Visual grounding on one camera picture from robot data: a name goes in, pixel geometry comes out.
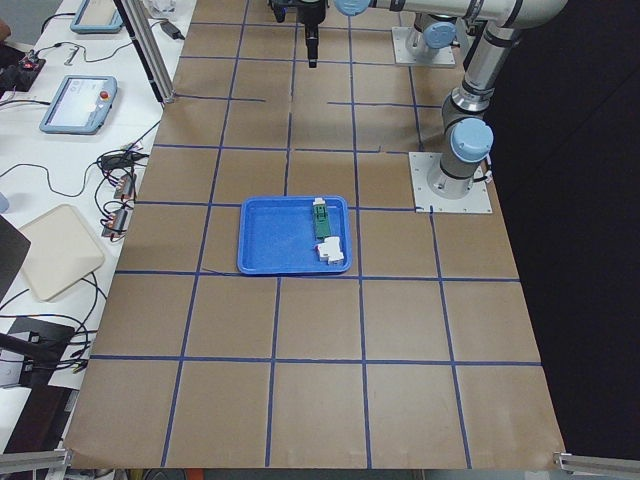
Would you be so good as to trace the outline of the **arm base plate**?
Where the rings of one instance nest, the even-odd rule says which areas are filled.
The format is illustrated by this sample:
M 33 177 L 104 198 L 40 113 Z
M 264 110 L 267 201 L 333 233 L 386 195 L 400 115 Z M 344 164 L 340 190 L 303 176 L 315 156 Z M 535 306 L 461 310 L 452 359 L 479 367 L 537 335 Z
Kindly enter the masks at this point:
M 410 152 L 414 209 L 422 213 L 491 214 L 488 187 L 481 167 L 467 179 L 454 179 L 441 169 L 441 153 Z
M 451 45 L 436 53 L 427 53 L 426 55 L 411 54 L 405 46 L 405 40 L 411 28 L 412 27 L 392 28 L 393 51 L 396 64 L 433 68 L 453 68 L 455 66 Z

